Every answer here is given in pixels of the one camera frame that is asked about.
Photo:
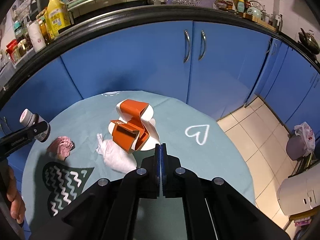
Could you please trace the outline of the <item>person's left hand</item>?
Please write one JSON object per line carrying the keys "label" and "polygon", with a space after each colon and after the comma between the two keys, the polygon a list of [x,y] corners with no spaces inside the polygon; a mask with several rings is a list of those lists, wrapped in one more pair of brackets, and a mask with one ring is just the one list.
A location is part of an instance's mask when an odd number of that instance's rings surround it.
{"label": "person's left hand", "polygon": [[22,224],[25,215],[25,203],[17,189],[16,178],[13,169],[9,166],[9,186],[7,190],[7,198],[11,202],[10,214],[18,224]]}

